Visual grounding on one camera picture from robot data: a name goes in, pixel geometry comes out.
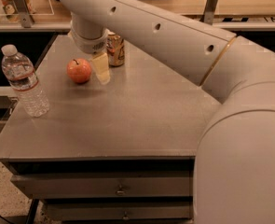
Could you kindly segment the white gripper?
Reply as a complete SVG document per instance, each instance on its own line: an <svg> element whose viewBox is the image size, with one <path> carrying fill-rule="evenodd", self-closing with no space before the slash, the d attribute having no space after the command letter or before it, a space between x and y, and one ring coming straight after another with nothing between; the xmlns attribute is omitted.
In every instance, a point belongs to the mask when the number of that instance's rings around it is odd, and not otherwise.
<svg viewBox="0 0 275 224"><path fill-rule="evenodd" d="M69 35L81 51L92 54L101 52L104 49L108 30L90 21L71 21ZM98 53L90 61L100 83L107 84L110 81L107 54L104 52Z"/></svg>

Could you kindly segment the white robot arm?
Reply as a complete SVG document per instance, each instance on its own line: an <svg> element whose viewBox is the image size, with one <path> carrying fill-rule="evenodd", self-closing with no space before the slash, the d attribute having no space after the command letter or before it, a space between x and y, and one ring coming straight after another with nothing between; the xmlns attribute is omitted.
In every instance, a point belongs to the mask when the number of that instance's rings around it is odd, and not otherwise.
<svg viewBox="0 0 275 224"><path fill-rule="evenodd" d="M137 0L60 0L78 45L103 27L221 104L199 141L194 224L275 224L275 53Z"/></svg>

